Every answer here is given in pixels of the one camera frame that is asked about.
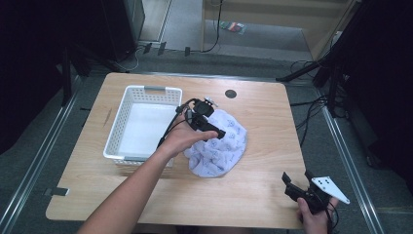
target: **white cloth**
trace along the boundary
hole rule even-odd
[[[216,128],[226,132],[222,139],[201,140],[184,151],[189,159],[189,169],[200,177],[217,177],[228,173],[244,154],[246,129],[221,109],[208,118]]]

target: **hand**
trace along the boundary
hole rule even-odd
[[[303,222],[304,231],[306,234],[320,234],[327,233],[327,222],[328,217],[325,212],[320,212],[318,214],[311,214],[309,206],[303,198],[297,199],[298,208],[297,216]],[[336,198],[330,199],[330,204],[328,205],[328,211],[332,217],[332,211],[337,207],[339,201]]]
[[[174,124],[173,129],[167,135],[167,138],[159,146],[160,150],[166,150],[171,153],[171,157],[191,147],[194,143],[200,140],[207,140],[218,137],[215,131],[197,132],[194,131],[185,121],[183,114],[179,115]]]

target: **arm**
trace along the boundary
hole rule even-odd
[[[304,231],[306,234],[327,234],[327,214],[325,212],[320,212],[318,214],[311,214],[309,206],[303,198],[298,198],[298,208],[297,216],[303,222]],[[336,198],[330,199],[330,204],[328,205],[328,210],[330,216],[332,216],[333,207],[337,207],[338,200]]]
[[[179,116],[175,123],[183,120]],[[195,132],[178,124],[149,159],[122,182],[86,220],[78,233],[131,233],[169,159],[216,132]]]

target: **forearm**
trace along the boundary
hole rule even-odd
[[[169,158],[155,152],[106,198],[79,233],[131,233]]]

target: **white plastic basket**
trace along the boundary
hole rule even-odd
[[[118,165],[140,165],[155,152],[181,104],[182,90],[127,86],[103,155]]]

